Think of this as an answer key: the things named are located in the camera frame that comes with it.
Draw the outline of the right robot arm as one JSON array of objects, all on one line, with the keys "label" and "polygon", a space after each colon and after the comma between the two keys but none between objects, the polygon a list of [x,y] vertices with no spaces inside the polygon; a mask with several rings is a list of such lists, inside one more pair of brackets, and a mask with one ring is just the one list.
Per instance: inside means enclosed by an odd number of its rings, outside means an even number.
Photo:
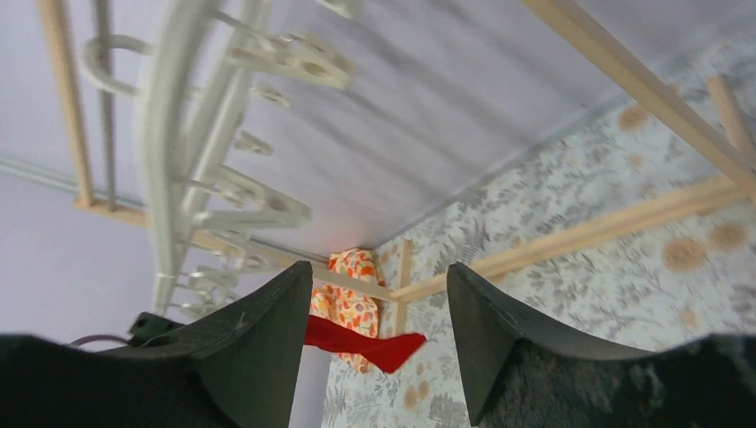
[{"label": "right robot arm", "polygon": [[[298,262],[189,325],[149,312],[123,347],[1,338],[4,427],[285,427],[312,268]],[[583,333],[467,266],[448,304],[474,427],[752,427],[755,339],[713,334],[647,352]]]}]

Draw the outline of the orange floral cloth bundle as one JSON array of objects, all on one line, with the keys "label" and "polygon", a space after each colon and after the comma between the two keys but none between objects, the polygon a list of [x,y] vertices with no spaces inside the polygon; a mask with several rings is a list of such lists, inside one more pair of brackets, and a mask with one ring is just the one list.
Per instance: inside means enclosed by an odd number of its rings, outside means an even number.
[{"label": "orange floral cloth bundle", "polygon": [[[332,272],[359,281],[380,287],[385,285],[373,251],[351,249],[334,253],[328,267]],[[362,292],[330,283],[317,285],[311,295],[310,315],[331,321],[335,326],[317,333],[312,344],[336,354],[356,372],[367,374],[374,365],[354,351],[355,342],[351,337],[359,333],[376,338],[380,330],[380,312],[379,303]]]}]

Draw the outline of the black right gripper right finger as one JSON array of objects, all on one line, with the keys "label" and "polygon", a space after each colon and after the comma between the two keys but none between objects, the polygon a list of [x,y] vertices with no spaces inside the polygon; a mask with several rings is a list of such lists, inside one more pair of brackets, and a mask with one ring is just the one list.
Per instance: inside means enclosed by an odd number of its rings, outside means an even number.
[{"label": "black right gripper right finger", "polygon": [[464,398],[474,427],[752,427],[755,339],[712,334],[651,352],[583,333],[447,272]]}]

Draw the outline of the red sock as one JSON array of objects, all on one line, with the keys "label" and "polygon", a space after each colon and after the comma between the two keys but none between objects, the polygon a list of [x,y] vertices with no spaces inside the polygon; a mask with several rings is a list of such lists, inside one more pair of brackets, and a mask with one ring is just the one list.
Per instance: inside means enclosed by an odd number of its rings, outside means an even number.
[{"label": "red sock", "polygon": [[312,315],[308,317],[304,336],[305,345],[331,353],[358,354],[388,374],[402,367],[426,342],[427,338],[421,333],[368,337]]}]

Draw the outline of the white clip sock hanger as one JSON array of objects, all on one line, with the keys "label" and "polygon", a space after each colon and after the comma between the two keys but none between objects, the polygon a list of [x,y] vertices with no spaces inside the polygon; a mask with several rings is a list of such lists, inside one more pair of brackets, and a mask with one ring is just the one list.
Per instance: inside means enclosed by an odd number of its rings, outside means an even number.
[{"label": "white clip sock hanger", "polygon": [[275,267],[251,242],[254,229],[299,228],[308,205],[225,164],[252,97],[278,99],[259,73],[343,89],[353,65],[309,34],[267,33],[267,1],[244,1],[237,15],[219,1],[177,1],[148,44],[107,34],[86,42],[82,68],[100,89],[134,98],[144,211],[156,266],[152,309],[162,315],[180,287],[185,256],[204,232],[235,258],[231,269],[188,275],[203,317],[235,299],[243,274]]}]

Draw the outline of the wooden drying rack stand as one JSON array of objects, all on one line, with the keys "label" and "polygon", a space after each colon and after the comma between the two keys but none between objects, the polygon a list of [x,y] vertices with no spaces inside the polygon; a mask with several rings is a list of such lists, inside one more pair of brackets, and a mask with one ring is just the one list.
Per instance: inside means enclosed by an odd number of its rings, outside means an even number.
[{"label": "wooden drying rack stand", "polygon": [[466,192],[378,249],[316,267],[312,309],[351,319],[347,300],[389,300],[380,278],[412,284],[398,307],[446,291],[454,261],[570,325],[623,343],[669,345],[708,333],[751,333],[755,217],[746,193],[638,103],[625,103]]}]

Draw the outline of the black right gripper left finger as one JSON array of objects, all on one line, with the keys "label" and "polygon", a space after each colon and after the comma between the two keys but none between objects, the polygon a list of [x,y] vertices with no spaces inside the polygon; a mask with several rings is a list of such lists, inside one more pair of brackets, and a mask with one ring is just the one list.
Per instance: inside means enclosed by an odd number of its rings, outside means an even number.
[{"label": "black right gripper left finger", "polygon": [[31,335],[1,339],[4,427],[285,427],[312,268],[140,347],[90,352]]}]

